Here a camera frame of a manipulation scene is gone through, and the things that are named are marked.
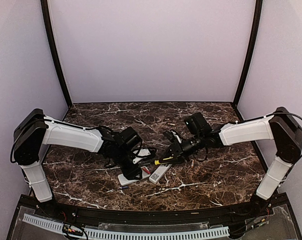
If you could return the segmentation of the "white remote control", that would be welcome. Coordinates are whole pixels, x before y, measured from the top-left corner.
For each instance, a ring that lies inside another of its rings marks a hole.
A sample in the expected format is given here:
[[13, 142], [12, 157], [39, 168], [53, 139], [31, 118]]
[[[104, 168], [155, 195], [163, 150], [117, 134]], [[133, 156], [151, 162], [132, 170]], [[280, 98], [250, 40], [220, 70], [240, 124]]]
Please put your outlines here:
[[160, 165], [150, 176], [149, 181], [157, 184], [160, 179], [165, 175], [165, 173], [171, 168], [172, 164], [162, 164]]

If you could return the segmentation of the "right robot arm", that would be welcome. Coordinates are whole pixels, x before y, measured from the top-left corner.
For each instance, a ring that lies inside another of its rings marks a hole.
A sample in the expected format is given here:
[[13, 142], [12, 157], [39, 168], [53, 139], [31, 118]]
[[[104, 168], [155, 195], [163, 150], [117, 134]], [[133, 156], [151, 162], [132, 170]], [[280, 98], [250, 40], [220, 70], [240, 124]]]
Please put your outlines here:
[[156, 165], [179, 164], [188, 160], [198, 150], [221, 148], [236, 143], [258, 140], [273, 140], [277, 152], [267, 173], [257, 187], [255, 198], [246, 205], [246, 213], [258, 216], [265, 209], [268, 200], [284, 181], [290, 170], [302, 158], [302, 127], [296, 121], [298, 115], [290, 113], [284, 107], [275, 112], [250, 120], [235, 121], [212, 128], [202, 113], [194, 113], [184, 120], [193, 135], [183, 139], [174, 131], [164, 135], [171, 141], [165, 155], [155, 161]]

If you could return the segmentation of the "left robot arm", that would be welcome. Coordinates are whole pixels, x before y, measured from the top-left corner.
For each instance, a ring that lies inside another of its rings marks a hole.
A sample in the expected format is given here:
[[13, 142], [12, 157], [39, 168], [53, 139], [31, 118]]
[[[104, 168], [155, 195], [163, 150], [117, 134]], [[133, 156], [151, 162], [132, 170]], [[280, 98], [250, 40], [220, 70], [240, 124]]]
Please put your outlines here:
[[43, 145], [57, 145], [86, 150], [111, 159], [128, 180], [141, 180], [142, 170], [133, 160], [138, 153], [135, 146], [142, 145], [137, 132], [128, 127], [121, 132], [100, 125], [84, 127], [56, 120], [36, 108], [14, 131], [10, 162], [22, 169], [35, 197], [42, 202], [41, 209], [50, 218], [61, 214], [61, 206], [53, 201], [53, 192], [39, 158]]

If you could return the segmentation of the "yellow handled screwdriver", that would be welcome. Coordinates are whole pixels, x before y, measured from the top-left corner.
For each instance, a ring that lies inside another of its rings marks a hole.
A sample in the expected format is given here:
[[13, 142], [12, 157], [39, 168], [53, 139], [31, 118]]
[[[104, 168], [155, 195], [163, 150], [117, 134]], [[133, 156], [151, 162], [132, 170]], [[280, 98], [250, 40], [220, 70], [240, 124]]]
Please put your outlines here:
[[154, 165], [164, 165], [164, 164], [168, 164], [170, 161], [172, 161], [173, 157], [167, 157], [167, 158], [159, 158], [159, 159], [155, 159], [155, 158], [145, 158], [142, 160], [142, 164], [154, 164]]

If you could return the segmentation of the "grey remote control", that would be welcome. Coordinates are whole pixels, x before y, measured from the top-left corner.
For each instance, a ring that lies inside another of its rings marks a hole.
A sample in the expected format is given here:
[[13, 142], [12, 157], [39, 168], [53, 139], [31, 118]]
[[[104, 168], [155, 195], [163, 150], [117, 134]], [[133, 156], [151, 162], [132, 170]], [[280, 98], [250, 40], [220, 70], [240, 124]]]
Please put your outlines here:
[[120, 183], [120, 185], [122, 187], [128, 186], [128, 185], [130, 185], [132, 183], [136, 183], [136, 182], [139, 181], [139, 180], [136, 180], [136, 179], [134, 179], [134, 180], [133, 179], [132, 180], [128, 180], [127, 178], [124, 177], [123, 174], [118, 175], [118, 180], [119, 180], [119, 183]]

